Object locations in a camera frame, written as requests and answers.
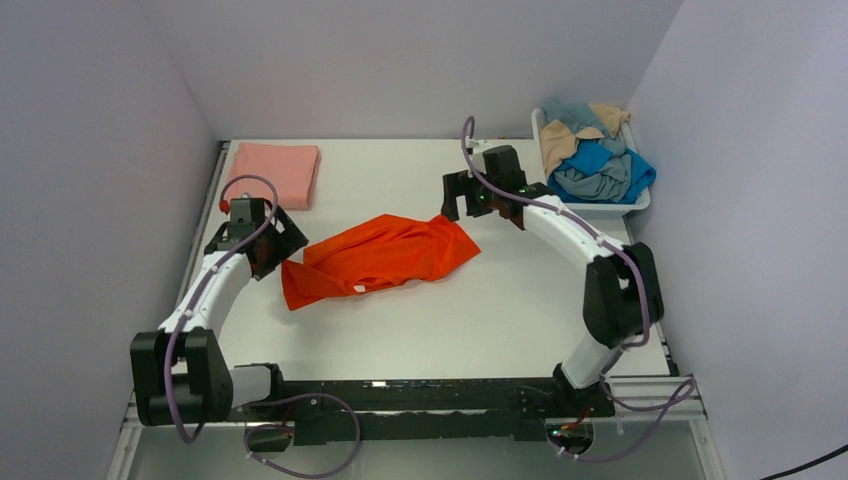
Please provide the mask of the orange t shirt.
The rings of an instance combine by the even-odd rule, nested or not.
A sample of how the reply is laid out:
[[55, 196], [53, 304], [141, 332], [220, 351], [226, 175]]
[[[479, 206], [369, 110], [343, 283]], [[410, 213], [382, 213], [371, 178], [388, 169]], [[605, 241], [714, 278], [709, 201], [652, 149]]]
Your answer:
[[442, 215], [415, 220], [383, 214], [303, 250], [282, 265], [282, 292], [294, 311], [328, 298], [440, 280], [481, 253]]

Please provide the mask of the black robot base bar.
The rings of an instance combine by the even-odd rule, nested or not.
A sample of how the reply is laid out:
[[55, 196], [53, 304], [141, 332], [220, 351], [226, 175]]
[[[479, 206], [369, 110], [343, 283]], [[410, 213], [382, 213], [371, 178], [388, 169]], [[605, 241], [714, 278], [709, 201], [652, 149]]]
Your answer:
[[290, 405], [241, 406], [230, 422], [285, 423], [297, 446], [329, 442], [507, 437], [541, 441], [543, 425], [614, 416], [598, 387], [560, 378], [285, 380]]

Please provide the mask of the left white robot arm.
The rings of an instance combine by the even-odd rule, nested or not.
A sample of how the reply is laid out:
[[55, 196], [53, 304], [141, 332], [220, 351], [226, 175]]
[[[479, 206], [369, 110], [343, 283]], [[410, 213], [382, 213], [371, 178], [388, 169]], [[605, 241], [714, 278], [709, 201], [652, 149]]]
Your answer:
[[175, 311], [130, 344], [136, 408], [145, 426], [223, 422], [244, 405], [272, 420], [286, 409], [279, 367], [229, 367], [217, 336], [241, 291], [274, 273], [308, 240], [268, 199], [237, 198], [228, 206], [228, 220], [205, 247], [201, 269]]

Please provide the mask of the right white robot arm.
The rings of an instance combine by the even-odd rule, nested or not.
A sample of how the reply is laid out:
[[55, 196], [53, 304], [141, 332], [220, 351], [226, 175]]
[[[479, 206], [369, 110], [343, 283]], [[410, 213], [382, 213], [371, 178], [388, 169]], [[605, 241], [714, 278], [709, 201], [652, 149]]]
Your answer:
[[557, 368], [564, 379], [551, 388], [557, 411], [574, 415], [627, 349], [644, 345], [650, 328], [664, 314], [654, 255], [644, 243], [623, 243], [595, 229], [565, 206], [545, 183], [528, 181], [518, 153], [510, 145], [479, 152], [462, 150], [467, 167], [442, 177], [441, 213], [460, 218], [457, 200], [477, 218], [496, 212], [561, 254], [583, 275], [582, 317], [577, 344]]

